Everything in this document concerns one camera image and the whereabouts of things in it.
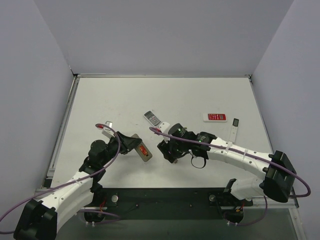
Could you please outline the red orange battery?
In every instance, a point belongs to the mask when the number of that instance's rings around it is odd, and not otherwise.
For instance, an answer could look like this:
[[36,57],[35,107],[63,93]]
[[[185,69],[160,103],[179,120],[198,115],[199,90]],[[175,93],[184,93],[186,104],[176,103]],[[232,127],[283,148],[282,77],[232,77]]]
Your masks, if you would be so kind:
[[144,147],[144,145],[140,145],[139,146],[139,149],[141,151],[141,153],[144,155],[144,156],[147,156],[148,155],[148,151],[146,150],[146,148]]

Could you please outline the beige remote control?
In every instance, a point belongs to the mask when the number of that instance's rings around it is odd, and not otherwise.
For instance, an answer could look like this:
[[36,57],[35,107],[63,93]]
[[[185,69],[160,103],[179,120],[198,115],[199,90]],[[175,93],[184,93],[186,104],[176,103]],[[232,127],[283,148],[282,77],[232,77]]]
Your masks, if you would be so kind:
[[135,133],[131,137],[138,139],[134,143],[134,150],[145,163],[148,162],[153,157],[151,151],[147,148],[147,146],[138,134]]

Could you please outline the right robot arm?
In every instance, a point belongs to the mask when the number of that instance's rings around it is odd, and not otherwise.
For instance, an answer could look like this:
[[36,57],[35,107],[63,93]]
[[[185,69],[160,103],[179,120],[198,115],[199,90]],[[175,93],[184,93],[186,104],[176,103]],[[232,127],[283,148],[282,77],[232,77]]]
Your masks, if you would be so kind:
[[190,155],[192,160],[220,161],[251,173],[252,178],[233,178],[226,186],[226,191],[238,200],[265,196],[286,203],[291,196],[297,172],[284,152],[249,150],[208,132],[187,131],[179,123],[171,128],[159,126],[153,131],[163,137],[157,148],[170,163]]

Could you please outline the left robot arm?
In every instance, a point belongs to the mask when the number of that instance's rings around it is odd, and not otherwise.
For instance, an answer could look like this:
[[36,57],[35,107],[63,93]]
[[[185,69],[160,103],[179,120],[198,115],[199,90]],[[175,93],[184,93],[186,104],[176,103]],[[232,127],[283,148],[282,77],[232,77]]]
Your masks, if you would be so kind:
[[60,228],[81,208],[101,203],[103,194],[99,181],[105,165],[118,154],[137,148],[142,139],[129,137],[119,131],[109,142],[95,140],[79,170],[62,187],[55,187],[46,197],[31,199],[23,208],[13,237],[16,240],[54,240]]

